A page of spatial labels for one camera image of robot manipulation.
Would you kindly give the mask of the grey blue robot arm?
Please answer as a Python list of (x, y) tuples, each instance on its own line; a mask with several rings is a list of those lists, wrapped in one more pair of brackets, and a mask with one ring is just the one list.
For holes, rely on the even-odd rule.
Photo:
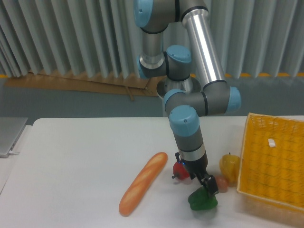
[[(209, 11), (202, 0), (136, 0), (134, 20), (142, 30), (142, 52), (137, 67), (142, 78), (166, 76), (163, 105), (178, 152), (176, 159), (213, 196), (218, 193), (215, 177), (207, 172), (207, 153), (199, 118), (235, 111), (241, 106), (240, 92), (224, 80), (209, 27)], [(163, 33), (179, 22), (186, 29), (190, 48), (163, 47)]]

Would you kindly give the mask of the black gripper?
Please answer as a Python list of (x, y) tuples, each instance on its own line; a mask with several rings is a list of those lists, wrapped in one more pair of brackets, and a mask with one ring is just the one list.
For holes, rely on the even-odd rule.
[(209, 175), (207, 172), (208, 158), (205, 153), (201, 158), (195, 161), (187, 161), (182, 159), (186, 171), (189, 173), (190, 178), (193, 180), (197, 178), (199, 183), (204, 189), (208, 190), (209, 195), (215, 195), (218, 193), (218, 185), (216, 178), (213, 175)]

